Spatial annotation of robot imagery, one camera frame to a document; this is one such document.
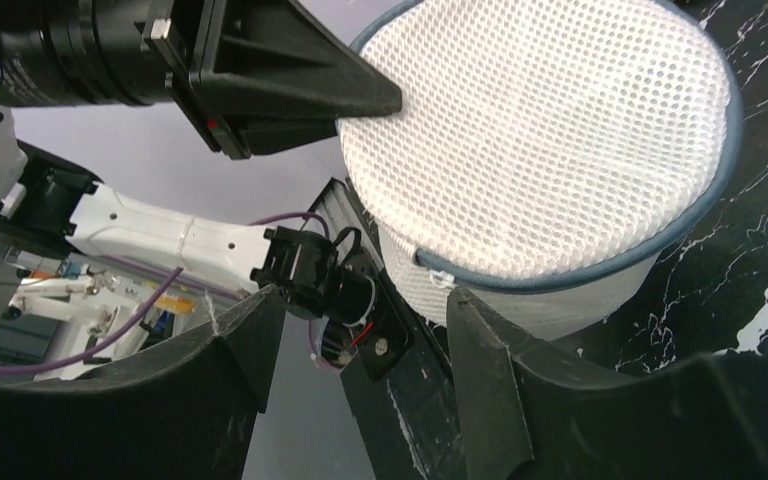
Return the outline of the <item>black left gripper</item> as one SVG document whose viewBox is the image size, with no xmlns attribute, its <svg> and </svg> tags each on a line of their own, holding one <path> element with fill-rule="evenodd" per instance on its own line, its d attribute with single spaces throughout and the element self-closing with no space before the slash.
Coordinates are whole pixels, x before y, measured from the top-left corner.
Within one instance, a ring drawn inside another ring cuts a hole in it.
<svg viewBox="0 0 768 480">
<path fill-rule="evenodd" d="M 0 1 L 0 105 L 167 102 L 238 158 L 220 114 L 388 116 L 402 91 L 297 1 Z"/>
</svg>

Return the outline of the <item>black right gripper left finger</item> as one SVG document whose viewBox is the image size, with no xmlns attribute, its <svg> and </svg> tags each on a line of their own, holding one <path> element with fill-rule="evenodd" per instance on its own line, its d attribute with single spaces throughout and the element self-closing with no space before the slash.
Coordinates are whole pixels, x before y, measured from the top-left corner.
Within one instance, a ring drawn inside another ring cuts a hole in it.
<svg viewBox="0 0 768 480">
<path fill-rule="evenodd" d="M 73 380 L 0 383 L 0 479 L 239 479 L 285 320 L 261 289 Z"/>
</svg>

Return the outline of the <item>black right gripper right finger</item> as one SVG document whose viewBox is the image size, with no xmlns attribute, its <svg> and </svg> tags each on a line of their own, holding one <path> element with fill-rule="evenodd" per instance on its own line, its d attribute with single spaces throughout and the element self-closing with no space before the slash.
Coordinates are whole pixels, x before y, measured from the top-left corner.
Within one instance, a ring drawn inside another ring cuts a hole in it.
<svg viewBox="0 0 768 480">
<path fill-rule="evenodd" d="M 768 357 L 702 354 L 627 376 L 462 287 L 447 333 L 471 479 L 768 479 Z"/>
</svg>

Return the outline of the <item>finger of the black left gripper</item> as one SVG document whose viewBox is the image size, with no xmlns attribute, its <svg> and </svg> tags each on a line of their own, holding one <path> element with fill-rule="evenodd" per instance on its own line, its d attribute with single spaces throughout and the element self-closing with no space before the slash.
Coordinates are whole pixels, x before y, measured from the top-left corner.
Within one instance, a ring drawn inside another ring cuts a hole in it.
<svg viewBox="0 0 768 480">
<path fill-rule="evenodd" d="M 231 113 L 224 116 L 234 159 L 271 155 L 334 137 L 336 116 L 279 117 Z"/>
</svg>

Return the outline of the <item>white mesh bag blue trim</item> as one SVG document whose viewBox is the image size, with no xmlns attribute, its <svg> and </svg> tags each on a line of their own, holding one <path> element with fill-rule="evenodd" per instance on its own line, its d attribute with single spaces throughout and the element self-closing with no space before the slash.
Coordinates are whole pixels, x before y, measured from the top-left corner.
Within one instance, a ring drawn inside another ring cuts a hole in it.
<svg viewBox="0 0 768 480">
<path fill-rule="evenodd" d="M 605 319 L 738 157 L 733 69 L 669 1 L 405 1 L 352 49 L 403 106 L 339 122 L 345 165 L 436 324 L 456 287 L 545 340 Z"/>
</svg>

